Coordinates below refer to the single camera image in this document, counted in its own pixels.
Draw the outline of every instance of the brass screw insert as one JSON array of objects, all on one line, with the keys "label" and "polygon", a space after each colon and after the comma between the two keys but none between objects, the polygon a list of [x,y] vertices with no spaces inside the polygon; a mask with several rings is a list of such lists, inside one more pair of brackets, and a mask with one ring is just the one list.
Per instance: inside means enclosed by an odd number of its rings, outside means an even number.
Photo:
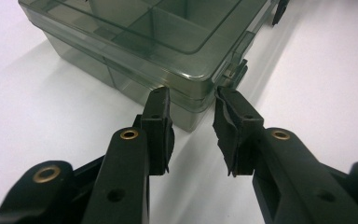
[{"label": "brass screw insert", "polygon": [[136,130],[126,130],[120,134],[120,137],[125,140],[131,140],[138,137],[138,132]]},{"label": "brass screw insert", "polygon": [[274,131],[272,131],[271,134],[274,138],[277,138],[280,140],[289,140],[290,139],[290,134],[288,134],[284,131],[274,130]]},{"label": "brass screw insert", "polygon": [[60,167],[56,165],[43,167],[39,171],[37,171],[36,174],[34,174],[34,182],[38,184],[49,182],[50,180],[55,179],[55,177],[57,177],[60,172]]}]

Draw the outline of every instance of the white table surface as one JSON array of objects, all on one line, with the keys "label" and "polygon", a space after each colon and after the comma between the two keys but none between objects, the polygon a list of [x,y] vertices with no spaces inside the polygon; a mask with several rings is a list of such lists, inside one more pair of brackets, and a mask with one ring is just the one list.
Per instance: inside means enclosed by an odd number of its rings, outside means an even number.
[{"label": "white table surface", "polygon": [[[238,90],[265,126],[348,172],[358,161],[358,1],[292,0],[245,58]],[[102,156],[142,111],[61,59],[17,1],[0,0],[0,203],[39,162],[78,168]],[[151,223],[263,223],[252,178],[227,176],[212,123],[210,109],[195,132],[175,127],[171,172],[151,177]]]}]

